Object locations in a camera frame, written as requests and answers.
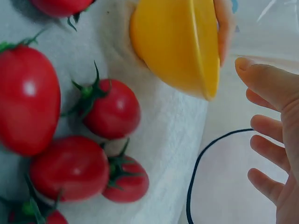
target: yellow bowl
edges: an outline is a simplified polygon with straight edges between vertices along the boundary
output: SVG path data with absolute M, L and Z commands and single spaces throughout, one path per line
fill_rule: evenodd
M 140 0 L 130 21 L 136 54 L 168 85 L 212 100 L 220 61 L 213 0 Z

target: black wire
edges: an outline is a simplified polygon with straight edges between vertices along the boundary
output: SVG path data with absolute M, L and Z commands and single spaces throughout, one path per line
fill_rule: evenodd
M 194 224 L 194 222 L 192 220 L 192 216 L 191 216 L 191 206 L 190 206 L 190 203 L 191 203 L 191 193 L 192 193 L 192 187 L 193 187 L 193 183 L 194 183 L 194 179 L 195 179 L 195 175 L 196 175 L 196 170 L 197 170 L 198 164 L 199 164 L 202 156 L 209 149 L 209 147 L 211 147 L 217 141 L 219 141 L 219 140 L 221 140 L 221 139 L 223 139 L 225 137 L 228 137 L 228 136 L 230 136 L 232 134 L 241 133 L 241 132 L 249 132 L 249 131 L 253 131 L 253 129 L 251 129 L 251 128 L 249 128 L 249 129 L 242 129 L 242 130 L 237 130 L 237 131 L 233 131 L 233 132 L 227 133 L 227 134 L 225 134 L 225 135 L 223 135 L 223 136 L 215 139 L 214 141 L 212 141 L 207 147 L 205 147 L 205 149 L 198 156 L 198 158 L 196 160 L 196 163 L 195 163 L 194 170 L 193 170 L 192 178 L 191 178 L 191 181 L 190 181 L 188 193 L 187 193 L 186 214 L 187 214 L 187 220 L 188 220 L 189 224 Z

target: fingernail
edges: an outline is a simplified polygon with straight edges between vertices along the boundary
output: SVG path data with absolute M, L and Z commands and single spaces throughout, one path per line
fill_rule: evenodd
M 255 64 L 254 61 L 249 60 L 245 57 L 239 57 L 237 58 L 237 60 L 235 61 L 235 64 L 237 66 L 237 68 L 246 71 L 247 69 L 249 69 L 252 65 Z

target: plastic bag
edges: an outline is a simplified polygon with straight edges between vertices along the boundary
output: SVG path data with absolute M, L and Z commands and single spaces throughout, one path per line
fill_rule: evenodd
M 299 69 L 297 0 L 232 0 L 237 21 L 231 54 Z

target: tomato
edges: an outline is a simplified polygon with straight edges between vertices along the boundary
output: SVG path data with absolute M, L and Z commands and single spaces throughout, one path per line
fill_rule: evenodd
M 37 196 L 28 175 L 25 176 L 25 180 L 30 194 L 27 201 L 8 201 L 0 197 L 0 202 L 10 208 L 8 223 L 37 224 L 46 221 L 47 224 L 68 224 L 66 219 L 57 211 L 61 194 L 53 205 L 48 205 Z
M 141 120 L 139 102 L 124 83 L 115 79 L 97 79 L 88 87 L 80 89 L 82 97 L 71 110 L 79 109 L 83 123 L 94 134 L 106 139 L 119 139 L 129 136 Z
M 125 156 L 128 146 L 116 157 L 110 157 L 110 181 L 103 196 L 116 203 L 140 200 L 149 189 L 149 177 L 145 169 L 133 158 Z
M 94 0 L 30 0 L 35 7 L 52 17 L 70 17 L 86 10 Z
M 54 141 L 35 157 L 29 173 L 44 196 L 55 199 L 62 191 L 62 201 L 78 201 L 102 193 L 109 179 L 109 164 L 96 142 L 71 136 Z
M 47 224 L 68 224 L 65 217 L 63 217 L 63 215 L 61 215 L 60 212 L 57 210 L 51 213 L 48 217 L 46 217 L 46 221 Z M 9 214 L 8 223 L 12 223 L 12 224 L 16 223 L 14 211 Z M 26 224 L 37 224 L 37 223 L 34 221 L 28 221 L 28 223 Z
M 0 48 L 0 74 L 0 141 L 24 156 L 42 152 L 60 112 L 59 82 L 51 62 L 22 44 Z

